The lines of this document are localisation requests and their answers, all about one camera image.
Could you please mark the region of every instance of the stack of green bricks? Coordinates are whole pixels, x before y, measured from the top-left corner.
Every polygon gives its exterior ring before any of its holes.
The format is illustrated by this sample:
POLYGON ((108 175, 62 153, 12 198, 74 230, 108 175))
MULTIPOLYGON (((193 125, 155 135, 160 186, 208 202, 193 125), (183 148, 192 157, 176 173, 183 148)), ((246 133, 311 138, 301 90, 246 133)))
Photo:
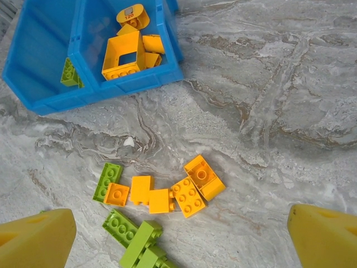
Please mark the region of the stack of green bricks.
MULTIPOLYGON (((93 199, 103 202, 109 183, 118 183, 122 172, 122 166, 106 163, 93 199)), ((157 222, 143 221, 138 227, 123 213, 112 209, 103 228, 126 248, 119 262, 123 268, 177 268, 156 245, 156 239, 163 233, 157 222)))

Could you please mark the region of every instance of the marble floor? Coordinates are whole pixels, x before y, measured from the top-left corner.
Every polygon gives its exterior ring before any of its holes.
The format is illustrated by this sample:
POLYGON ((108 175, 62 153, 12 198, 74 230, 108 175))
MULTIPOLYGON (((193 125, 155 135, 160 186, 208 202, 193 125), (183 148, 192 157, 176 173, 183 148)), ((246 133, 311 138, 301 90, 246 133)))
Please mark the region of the marble floor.
MULTIPOLYGON (((179 0, 185 80, 39 117, 0 80, 0 222, 73 210, 66 267, 118 267, 124 252, 92 201, 106 161, 157 188, 203 154, 227 189, 190 219, 150 215, 182 268, 301 267, 286 228, 294 203, 357 214, 357 3, 179 0)), ((16 25, 0 44, 0 72, 16 25)))

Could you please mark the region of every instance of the small white fragment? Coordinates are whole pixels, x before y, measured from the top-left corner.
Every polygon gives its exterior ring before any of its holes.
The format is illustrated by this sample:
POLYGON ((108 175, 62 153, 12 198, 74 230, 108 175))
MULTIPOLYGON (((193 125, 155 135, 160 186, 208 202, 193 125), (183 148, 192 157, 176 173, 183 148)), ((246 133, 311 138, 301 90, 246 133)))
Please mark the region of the small white fragment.
POLYGON ((134 147, 135 146, 135 143, 134 143, 134 139, 133 137, 128 137, 125 141, 124 141, 124 146, 132 146, 134 147))

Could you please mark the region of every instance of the blue storage container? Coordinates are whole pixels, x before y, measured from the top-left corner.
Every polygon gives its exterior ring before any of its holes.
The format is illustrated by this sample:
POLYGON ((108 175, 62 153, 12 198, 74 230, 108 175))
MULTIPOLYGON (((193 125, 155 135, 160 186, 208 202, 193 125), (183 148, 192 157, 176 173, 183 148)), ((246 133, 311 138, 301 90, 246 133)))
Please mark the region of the blue storage container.
POLYGON ((29 109, 40 115, 131 94, 183 79, 177 41, 176 0, 27 0, 5 62, 3 79, 29 109), (141 30, 161 36, 165 55, 158 67, 106 81, 102 65, 109 38, 120 29, 117 13, 144 5, 150 24, 141 30), (69 56, 85 87, 60 83, 69 56))

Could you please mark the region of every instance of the orange lego brick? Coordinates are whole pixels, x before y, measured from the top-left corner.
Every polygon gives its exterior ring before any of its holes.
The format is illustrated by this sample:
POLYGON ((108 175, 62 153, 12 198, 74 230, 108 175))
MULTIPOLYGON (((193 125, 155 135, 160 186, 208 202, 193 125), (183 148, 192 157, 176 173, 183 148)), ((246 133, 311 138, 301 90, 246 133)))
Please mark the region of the orange lego brick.
POLYGON ((117 35, 126 35, 129 34, 131 32, 135 32, 138 31, 136 28, 134 28, 133 26, 131 26, 130 24, 125 24, 118 32, 117 35))
POLYGON ((207 201, 212 200, 225 189, 222 181, 201 155, 194 158, 184 168, 192 182, 207 201))
POLYGON ((107 193, 104 197, 104 204, 123 207, 127 202, 128 195, 129 187, 121 184, 109 183, 107 193))
POLYGON ((149 205, 149 192, 154 189, 154 178, 151 176, 134 176, 132 179, 132 190, 130 201, 134 205, 143 203, 149 205))
POLYGON ((146 51, 165 54, 160 35, 143 35, 143 43, 146 51))
POLYGON ((106 80, 134 74, 145 68, 145 48, 139 31, 108 40, 102 68, 106 80))
POLYGON ((149 213, 168 213, 175 210, 173 192, 170 189, 151 190, 149 194, 149 213))
POLYGON ((160 54, 145 52, 145 66, 147 69, 159 66, 161 61, 160 54))
POLYGON ((191 217, 206 207, 200 194, 197 192, 192 180, 187 177, 176 183, 173 187, 173 196, 180 206, 185 218, 191 217))
POLYGON ((134 28, 141 30, 149 25, 150 18, 142 4, 135 4, 121 10, 117 15, 117 22, 119 22, 121 26, 130 24, 134 28))

